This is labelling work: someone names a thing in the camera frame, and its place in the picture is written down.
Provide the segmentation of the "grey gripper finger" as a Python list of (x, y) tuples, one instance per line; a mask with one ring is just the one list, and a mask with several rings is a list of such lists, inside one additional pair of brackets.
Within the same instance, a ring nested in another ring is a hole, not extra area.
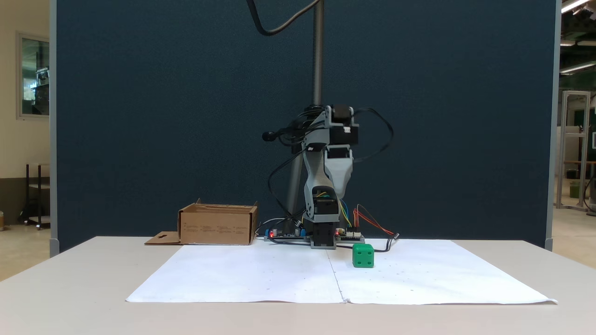
[(343, 199), (353, 171), (353, 161), (326, 161), (325, 173), (333, 184), (337, 199)]

